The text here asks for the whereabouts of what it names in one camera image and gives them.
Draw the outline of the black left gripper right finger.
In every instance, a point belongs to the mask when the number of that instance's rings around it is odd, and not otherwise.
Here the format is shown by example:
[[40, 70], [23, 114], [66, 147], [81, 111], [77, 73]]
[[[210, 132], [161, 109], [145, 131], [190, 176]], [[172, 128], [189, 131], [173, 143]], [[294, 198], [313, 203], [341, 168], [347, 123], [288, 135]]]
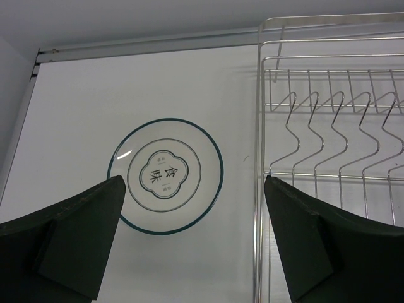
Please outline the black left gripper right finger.
[[277, 177], [266, 204], [292, 302], [402, 302], [403, 229], [360, 217]]

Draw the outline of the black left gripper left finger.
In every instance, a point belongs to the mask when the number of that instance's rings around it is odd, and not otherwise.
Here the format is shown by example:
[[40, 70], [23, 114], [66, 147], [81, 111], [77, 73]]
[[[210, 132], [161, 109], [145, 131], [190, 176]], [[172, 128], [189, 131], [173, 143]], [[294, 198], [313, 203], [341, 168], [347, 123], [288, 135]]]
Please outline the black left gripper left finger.
[[93, 302], [124, 204], [122, 176], [1, 224], [1, 302]]

